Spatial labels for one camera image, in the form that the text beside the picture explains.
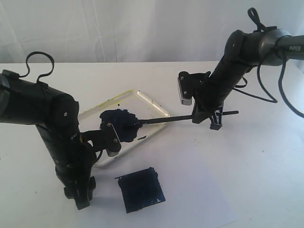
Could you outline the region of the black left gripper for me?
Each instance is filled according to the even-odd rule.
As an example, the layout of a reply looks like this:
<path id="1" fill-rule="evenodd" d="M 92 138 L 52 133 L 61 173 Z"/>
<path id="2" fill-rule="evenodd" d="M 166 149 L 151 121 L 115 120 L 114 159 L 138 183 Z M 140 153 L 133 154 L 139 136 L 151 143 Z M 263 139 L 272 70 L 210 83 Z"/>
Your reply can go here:
<path id="1" fill-rule="evenodd" d="M 55 166 L 56 175 L 64 184 L 64 195 L 73 199 L 78 210 L 90 206 L 93 191 L 96 188 L 91 170 L 96 161 L 96 154 L 89 143 L 82 143 L 79 154 L 73 155 L 75 161 L 63 161 Z"/>

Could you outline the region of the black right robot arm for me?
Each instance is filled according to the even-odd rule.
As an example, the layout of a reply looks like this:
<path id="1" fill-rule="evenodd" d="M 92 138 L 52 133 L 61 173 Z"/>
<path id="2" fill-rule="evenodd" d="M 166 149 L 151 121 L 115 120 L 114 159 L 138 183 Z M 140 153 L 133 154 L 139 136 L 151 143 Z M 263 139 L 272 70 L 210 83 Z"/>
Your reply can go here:
<path id="1" fill-rule="evenodd" d="M 250 34 L 241 30 L 234 31 L 228 38 L 224 55 L 214 71 L 208 72 L 200 86 L 194 90 L 192 122 L 199 124 L 212 118 L 241 78 L 254 67 L 259 71 L 262 65 L 282 67 L 278 80 L 280 95 L 297 116 L 303 117 L 303 112 L 297 110 L 287 99 L 282 85 L 287 61 L 303 58 L 303 36 L 291 36 L 281 29 Z"/>

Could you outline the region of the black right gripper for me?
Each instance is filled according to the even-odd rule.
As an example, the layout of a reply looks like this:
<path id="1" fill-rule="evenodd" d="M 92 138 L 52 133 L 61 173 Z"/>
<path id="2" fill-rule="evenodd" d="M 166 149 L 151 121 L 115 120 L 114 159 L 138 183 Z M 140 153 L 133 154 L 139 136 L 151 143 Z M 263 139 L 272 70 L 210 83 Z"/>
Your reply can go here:
<path id="1" fill-rule="evenodd" d="M 194 107 L 192 123 L 199 124 L 210 118 L 210 129 L 219 130 L 222 127 L 223 107 L 226 92 L 220 90 L 214 83 L 202 83 L 194 90 Z"/>

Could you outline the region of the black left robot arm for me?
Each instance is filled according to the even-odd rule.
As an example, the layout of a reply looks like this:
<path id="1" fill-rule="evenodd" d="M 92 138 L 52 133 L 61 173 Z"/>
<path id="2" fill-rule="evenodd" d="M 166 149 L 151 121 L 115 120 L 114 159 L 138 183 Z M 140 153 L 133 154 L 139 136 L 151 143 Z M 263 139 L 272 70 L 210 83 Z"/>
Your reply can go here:
<path id="1" fill-rule="evenodd" d="M 95 189 L 91 177 L 96 158 L 81 141 L 79 103 L 69 94 L 41 81 L 28 82 L 12 71 L 0 74 L 0 121 L 36 126 L 51 158 L 64 193 L 78 210 L 90 205 Z"/>

